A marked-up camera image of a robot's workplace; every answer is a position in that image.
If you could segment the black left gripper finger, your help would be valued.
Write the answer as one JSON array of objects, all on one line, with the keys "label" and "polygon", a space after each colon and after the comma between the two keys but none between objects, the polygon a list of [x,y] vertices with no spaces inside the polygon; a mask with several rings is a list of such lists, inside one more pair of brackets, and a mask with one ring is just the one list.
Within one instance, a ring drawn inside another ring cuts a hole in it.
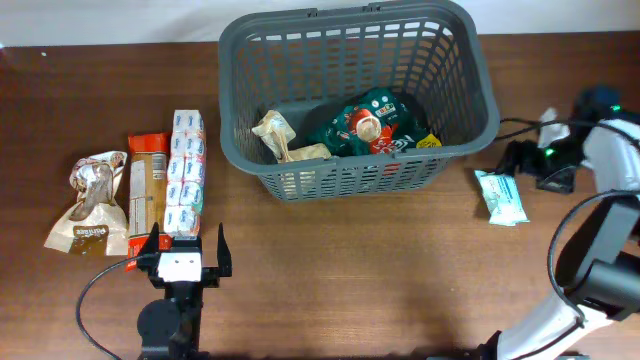
[{"label": "black left gripper finger", "polygon": [[147,240],[141,247],[141,254],[142,255],[156,254],[159,251],[159,237],[160,237],[159,223],[155,222],[153,224],[153,227],[151,229],[151,232]]},{"label": "black left gripper finger", "polygon": [[225,239],[223,223],[218,226],[217,263],[219,268],[232,268],[232,256]]}]

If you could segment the light blue wipes pack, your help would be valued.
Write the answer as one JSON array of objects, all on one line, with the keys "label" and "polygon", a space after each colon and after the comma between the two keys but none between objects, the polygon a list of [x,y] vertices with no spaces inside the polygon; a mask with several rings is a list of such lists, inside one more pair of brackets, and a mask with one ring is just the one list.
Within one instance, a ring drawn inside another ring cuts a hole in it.
[{"label": "light blue wipes pack", "polygon": [[490,224],[515,226],[529,222],[513,176],[481,170],[475,170],[474,175],[479,182],[490,213]]}]

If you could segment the white tissue multipack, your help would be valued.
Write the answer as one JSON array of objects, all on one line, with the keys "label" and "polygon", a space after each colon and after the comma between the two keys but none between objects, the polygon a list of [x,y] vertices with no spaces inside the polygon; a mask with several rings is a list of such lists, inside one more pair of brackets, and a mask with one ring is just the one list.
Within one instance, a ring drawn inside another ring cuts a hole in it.
[{"label": "white tissue multipack", "polygon": [[198,110],[175,110],[167,167],[164,230],[197,236],[204,203],[206,135]]}]

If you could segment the beige paper bag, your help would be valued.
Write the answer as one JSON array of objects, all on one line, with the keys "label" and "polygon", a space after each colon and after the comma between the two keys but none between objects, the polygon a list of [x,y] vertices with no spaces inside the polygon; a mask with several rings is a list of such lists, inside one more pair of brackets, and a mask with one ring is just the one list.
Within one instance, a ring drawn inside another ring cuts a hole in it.
[{"label": "beige paper bag", "polygon": [[[331,158],[331,153],[322,143],[290,150],[288,144],[295,139],[296,132],[278,111],[269,110],[251,131],[261,138],[279,164]],[[279,178],[283,182],[285,194],[288,197],[294,195],[296,178],[300,180],[302,194],[307,195],[313,191],[315,172],[302,171],[298,176],[294,173],[285,173],[280,175]]]}]

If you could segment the green red snack bag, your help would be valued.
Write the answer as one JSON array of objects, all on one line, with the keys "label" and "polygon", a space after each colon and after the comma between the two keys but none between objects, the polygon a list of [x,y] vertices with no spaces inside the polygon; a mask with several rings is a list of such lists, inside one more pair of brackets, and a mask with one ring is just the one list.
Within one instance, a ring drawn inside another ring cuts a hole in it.
[{"label": "green red snack bag", "polygon": [[407,93],[374,88],[337,104],[332,110],[316,111],[320,123],[306,140],[322,144],[336,157],[404,152],[408,149],[440,147],[442,141],[427,125],[424,109]]}]

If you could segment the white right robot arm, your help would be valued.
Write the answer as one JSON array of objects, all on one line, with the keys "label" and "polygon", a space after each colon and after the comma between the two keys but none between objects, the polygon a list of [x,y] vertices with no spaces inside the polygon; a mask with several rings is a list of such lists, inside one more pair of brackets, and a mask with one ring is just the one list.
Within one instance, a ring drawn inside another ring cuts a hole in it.
[{"label": "white right robot arm", "polygon": [[475,171],[495,225],[524,223],[515,183],[532,176],[539,190],[570,194],[576,172],[591,170],[596,194],[575,205],[550,240],[546,269],[552,291],[520,323],[496,332],[474,359],[566,359],[591,332],[639,311],[639,258],[625,245],[639,238],[639,115],[619,104],[606,86],[584,90],[571,115],[548,110],[535,141],[505,135],[508,145],[491,172]]}]

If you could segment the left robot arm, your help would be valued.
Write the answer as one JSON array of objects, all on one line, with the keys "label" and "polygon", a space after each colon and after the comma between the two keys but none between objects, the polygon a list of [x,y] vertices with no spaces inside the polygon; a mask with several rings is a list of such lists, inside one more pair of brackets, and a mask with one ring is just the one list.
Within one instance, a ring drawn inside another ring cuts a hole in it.
[{"label": "left robot arm", "polygon": [[167,250],[160,248],[159,226],[155,225],[138,252],[136,266],[145,272],[164,297],[147,304],[137,319],[141,337],[141,359],[208,359],[199,349],[203,292],[220,286],[233,273],[232,256],[218,227],[217,265],[202,265],[202,239],[178,236]]}]

